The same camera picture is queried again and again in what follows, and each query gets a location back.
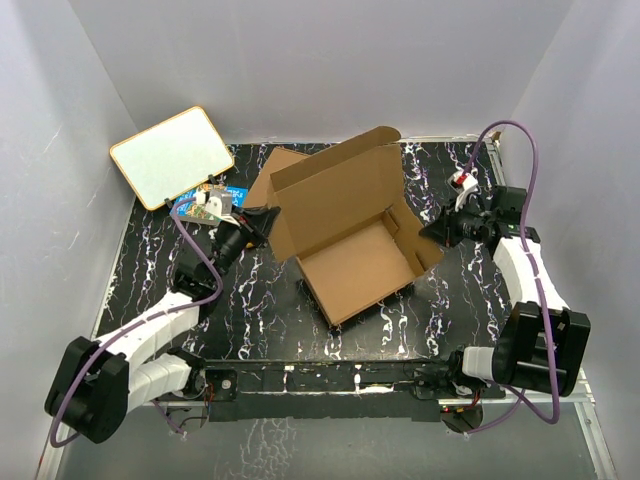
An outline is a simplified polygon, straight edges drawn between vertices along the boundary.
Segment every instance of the white wall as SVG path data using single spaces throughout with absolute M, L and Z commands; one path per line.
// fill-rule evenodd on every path
M 571 0 L 70 0 L 140 129 L 202 105 L 227 142 L 477 133 Z
M 621 479 L 640 471 L 640 4 L 577 1 L 514 119 L 541 149 L 530 224 L 559 291 L 592 322 L 586 372 Z M 504 161 L 526 184 L 530 153 L 508 129 Z
M 0 477 L 31 478 L 66 345 L 91 333 L 132 193 L 133 122 L 66 1 L 0 2 Z

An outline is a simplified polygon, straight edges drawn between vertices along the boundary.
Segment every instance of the black marbled surface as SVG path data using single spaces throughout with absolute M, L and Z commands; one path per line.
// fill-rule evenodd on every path
M 284 145 L 314 153 L 327 145 Z M 430 222 L 448 198 L 445 181 L 463 165 L 473 144 L 403 144 L 405 196 Z M 232 145 L 235 167 L 220 176 L 249 188 L 275 145 Z M 478 163 L 484 195 L 495 182 L 486 151 Z M 188 224 L 208 245 L 208 227 Z M 135 318 L 168 289 L 182 244 L 162 208 L 136 201 L 109 288 L 98 335 Z M 488 253 L 473 242 L 449 250 L 413 285 L 332 329 L 301 280 L 294 261 L 279 264 L 270 249 L 245 252 L 225 277 L 225 292 L 201 326 L 176 339 L 207 359 L 374 360 L 433 358 L 460 344 L 491 345 L 509 313 L 506 287 Z

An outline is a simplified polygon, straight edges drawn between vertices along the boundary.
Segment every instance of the small whiteboard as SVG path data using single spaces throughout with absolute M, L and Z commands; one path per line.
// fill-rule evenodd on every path
M 147 210 L 233 166 L 233 155 L 200 107 L 114 145 L 111 158 Z

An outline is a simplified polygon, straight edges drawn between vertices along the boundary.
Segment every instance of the cable clip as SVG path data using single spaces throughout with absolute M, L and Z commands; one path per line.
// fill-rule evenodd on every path
M 464 170 L 458 169 L 449 177 L 449 183 L 458 193 L 455 206 L 455 211 L 458 212 L 467 203 L 469 196 L 478 190 L 478 180 L 472 174 L 464 173 Z

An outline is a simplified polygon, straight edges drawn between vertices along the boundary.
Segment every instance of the cardboard box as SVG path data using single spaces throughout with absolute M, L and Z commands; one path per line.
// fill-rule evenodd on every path
M 331 325 L 413 282 L 442 252 L 404 199 L 400 133 L 378 127 L 315 155 L 277 148 L 245 206 L 279 206 L 269 243 L 295 256 Z

